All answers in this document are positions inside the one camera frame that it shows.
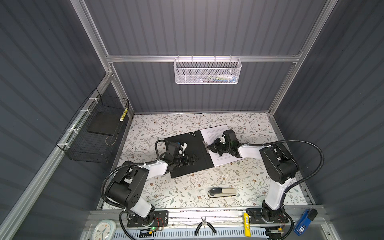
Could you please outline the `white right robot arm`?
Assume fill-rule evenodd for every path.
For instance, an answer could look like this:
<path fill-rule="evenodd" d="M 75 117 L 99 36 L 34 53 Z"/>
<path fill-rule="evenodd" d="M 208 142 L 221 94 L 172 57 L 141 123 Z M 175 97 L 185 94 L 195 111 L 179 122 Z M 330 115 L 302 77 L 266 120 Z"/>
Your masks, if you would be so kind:
<path fill-rule="evenodd" d="M 300 143 L 313 147 L 320 155 L 320 163 L 307 177 L 294 182 L 300 167 L 285 143 Z M 260 216 L 266 223 L 273 223 L 283 216 L 287 193 L 295 186 L 315 176 L 325 163 L 325 155 L 317 145 L 303 140 L 280 140 L 262 144 L 241 143 L 233 130 L 226 130 L 207 149 L 219 156 L 230 154 L 236 158 L 261 158 L 271 179 L 268 194 L 263 200 Z"/>

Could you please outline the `printed sheet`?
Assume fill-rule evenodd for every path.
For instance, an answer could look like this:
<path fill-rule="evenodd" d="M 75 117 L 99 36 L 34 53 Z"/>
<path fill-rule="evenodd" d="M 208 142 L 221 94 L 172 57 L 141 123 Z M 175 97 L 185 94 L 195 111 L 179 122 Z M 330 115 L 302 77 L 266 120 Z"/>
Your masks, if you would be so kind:
<path fill-rule="evenodd" d="M 228 153 L 228 146 L 224 137 L 224 131 L 227 130 L 229 130 L 227 125 L 200 130 L 214 167 L 219 167 L 241 159 Z"/>

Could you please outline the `black file folder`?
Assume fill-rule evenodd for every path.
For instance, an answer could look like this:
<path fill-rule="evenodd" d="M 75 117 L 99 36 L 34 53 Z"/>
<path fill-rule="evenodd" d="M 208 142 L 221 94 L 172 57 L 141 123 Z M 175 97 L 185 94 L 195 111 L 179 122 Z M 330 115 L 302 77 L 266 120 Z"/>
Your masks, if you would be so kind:
<path fill-rule="evenodd" d="M 168 142 L 185 142 L 187 143 L 185 154 L 195 154 L 199 157 L 199 160 L 195 165 L 186 165 L 180 168 L 173 169 L 173 171 L 170 172 L 172 179 L 214 168 L 214 164 L 211 160 L 208 150 L 206 149 L 206 145 L 204 143 L 200 130 L 166 138 L 166 148 Z"/>

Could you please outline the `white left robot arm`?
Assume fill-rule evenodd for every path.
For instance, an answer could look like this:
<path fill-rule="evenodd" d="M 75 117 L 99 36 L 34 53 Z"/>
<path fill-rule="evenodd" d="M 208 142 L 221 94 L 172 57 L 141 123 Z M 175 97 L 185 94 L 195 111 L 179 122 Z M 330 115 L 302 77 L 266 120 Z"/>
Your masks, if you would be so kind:
<path fill-rule="evenodd" d="M 167 151 L 159 154 L 158 148 L 155 148 L 157 157 L 154 161 L 126 161 L 112 170 L 101 186 L 101 197 L 105 203 L 123 209 L 124 213 L 134 214 L 144 226 L 151 225 L 155 218 L 155 207 L 142 198 L 146 181 L 188 165 L 185 154 L 187 143 L 163 142 L 168 145 Z"/>

